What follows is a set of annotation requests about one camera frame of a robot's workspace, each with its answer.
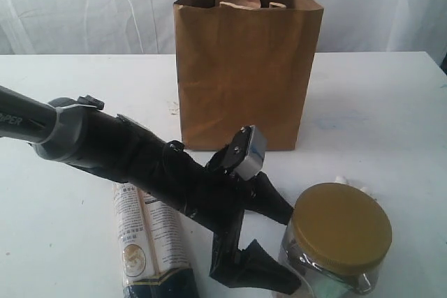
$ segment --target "clear plastic container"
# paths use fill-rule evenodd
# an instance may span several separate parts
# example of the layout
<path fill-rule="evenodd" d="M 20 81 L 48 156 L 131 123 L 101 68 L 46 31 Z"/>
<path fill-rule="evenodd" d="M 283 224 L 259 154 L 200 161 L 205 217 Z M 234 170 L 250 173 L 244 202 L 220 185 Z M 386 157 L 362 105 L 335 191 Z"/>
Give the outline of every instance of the clear plastic container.
<path fill-rule="evenodd" d="M 279 262 L 300 278 L 291 296 L 346 298 L 376 286 L 391 244 L 391 226 L 370 196 L 344 184 L 312 186 L 297 200 Z"/>

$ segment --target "packaged roll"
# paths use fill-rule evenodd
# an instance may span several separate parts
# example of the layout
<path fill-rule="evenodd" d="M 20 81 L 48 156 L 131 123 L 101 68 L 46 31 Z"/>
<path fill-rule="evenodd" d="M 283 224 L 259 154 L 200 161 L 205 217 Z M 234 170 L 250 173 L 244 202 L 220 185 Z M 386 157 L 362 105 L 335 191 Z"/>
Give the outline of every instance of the packaged roll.
<path fill-rule="evenodd" d="M 125 298 L 198 298 L 174 209 L 132 184 L 115 184 Z"/>

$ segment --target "paper bag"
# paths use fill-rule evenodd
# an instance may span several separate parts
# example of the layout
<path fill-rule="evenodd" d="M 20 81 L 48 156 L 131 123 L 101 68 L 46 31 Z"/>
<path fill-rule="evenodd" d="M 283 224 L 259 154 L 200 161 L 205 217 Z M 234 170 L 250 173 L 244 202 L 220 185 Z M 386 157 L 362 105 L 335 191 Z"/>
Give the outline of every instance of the paper bag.
<path fill-rule="evenodd" d="M 220 149 L 254 124 L 268 149 L 294 149 L 323 8 L 314 0 L 261 0 L 252 10 L 214 3 L 174 3 L 182 141 Z"/>

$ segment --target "gold lid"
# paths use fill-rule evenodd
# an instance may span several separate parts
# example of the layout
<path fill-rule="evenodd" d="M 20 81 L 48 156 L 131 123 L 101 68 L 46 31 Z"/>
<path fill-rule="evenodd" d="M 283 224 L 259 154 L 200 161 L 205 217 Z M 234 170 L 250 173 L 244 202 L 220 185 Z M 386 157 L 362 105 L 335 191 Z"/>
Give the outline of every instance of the gold lid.
<path fill-rule="evenodd" d="M 391 245 L 391 224 L 379 204 L 345 184 L 308 188 L 296 201 L 292 223 L 301 249 L 339 275 L 372 270 Z"/>

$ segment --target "white fabric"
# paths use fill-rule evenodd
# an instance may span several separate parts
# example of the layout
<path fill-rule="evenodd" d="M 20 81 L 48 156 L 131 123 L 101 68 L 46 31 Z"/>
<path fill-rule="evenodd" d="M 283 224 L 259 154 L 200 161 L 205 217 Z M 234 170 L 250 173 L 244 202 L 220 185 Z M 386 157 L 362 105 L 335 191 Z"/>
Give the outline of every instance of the white fabric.
<path fill-rule="evenodd" d="M 0 0 L 0 54 L 175 52 L 174 0 Z M 447 0 L 317 0 L 319 51 L 447 52 Z"/>

